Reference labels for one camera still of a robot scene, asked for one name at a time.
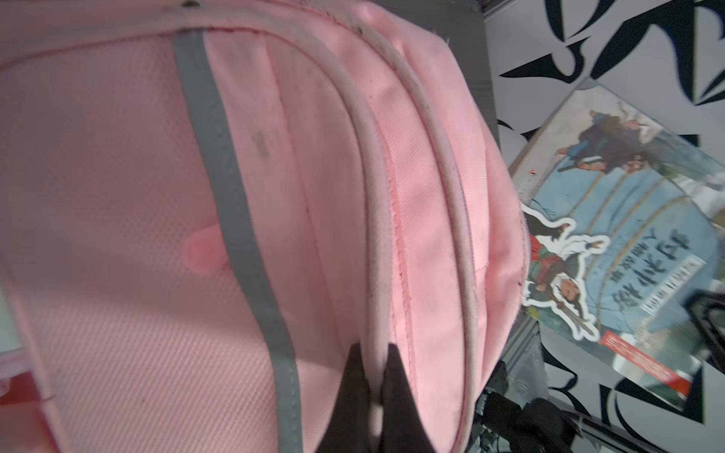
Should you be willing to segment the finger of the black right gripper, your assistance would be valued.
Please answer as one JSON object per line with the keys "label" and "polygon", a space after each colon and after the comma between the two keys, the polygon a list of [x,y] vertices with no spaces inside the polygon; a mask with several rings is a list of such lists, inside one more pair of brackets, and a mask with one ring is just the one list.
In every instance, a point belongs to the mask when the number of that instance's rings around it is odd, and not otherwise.
{"label": "finger of the black right gripper", "polygon": [[685,303],[685,309],[706,343],[711,362],[724,373],[724,294],[697,291]]}

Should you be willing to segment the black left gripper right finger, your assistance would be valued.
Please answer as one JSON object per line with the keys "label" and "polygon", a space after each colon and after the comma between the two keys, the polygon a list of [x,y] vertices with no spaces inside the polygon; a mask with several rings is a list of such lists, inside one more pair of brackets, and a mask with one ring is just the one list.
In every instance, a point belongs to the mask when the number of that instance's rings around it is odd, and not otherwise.
{"label": "black left gripper right finger", "polygon": [[383,431],[381,452],[434,452],[420,420],[400,350],[388,345],[388,356],[381,387]]}

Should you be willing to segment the illustrated Chinese story book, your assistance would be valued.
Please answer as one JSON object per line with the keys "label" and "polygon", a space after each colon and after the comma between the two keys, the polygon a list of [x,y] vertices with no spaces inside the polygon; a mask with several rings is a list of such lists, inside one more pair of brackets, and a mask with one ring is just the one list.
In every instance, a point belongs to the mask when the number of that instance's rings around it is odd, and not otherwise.
{"label": "illustrated Chinese story book", "polygon": [[687,311],[724,289],[724,167],[583,81],[511,169],[531,234],[524,304],[683,409],[706,344]]}

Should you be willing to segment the pink student backpack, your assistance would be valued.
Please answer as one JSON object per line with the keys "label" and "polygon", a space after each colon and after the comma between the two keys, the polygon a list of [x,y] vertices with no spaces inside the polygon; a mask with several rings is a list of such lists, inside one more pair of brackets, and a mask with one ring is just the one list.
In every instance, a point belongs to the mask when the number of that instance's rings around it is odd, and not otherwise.
{"label": "pink student backpack", "polygon": [[388,345],[462,452],[528,234],[443,36],[370,1],[5,1],[5,452],[316,452]]}

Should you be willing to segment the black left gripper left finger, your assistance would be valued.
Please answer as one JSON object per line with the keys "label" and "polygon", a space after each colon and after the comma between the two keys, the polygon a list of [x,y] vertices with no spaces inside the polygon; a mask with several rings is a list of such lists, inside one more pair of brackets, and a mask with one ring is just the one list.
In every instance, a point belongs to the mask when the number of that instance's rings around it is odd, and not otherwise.
{"label": "black left gripper left finger", "polygon": [[332,417],[316,452],[363,453],[369,449],[370,392],[361,346],[349,349]]}

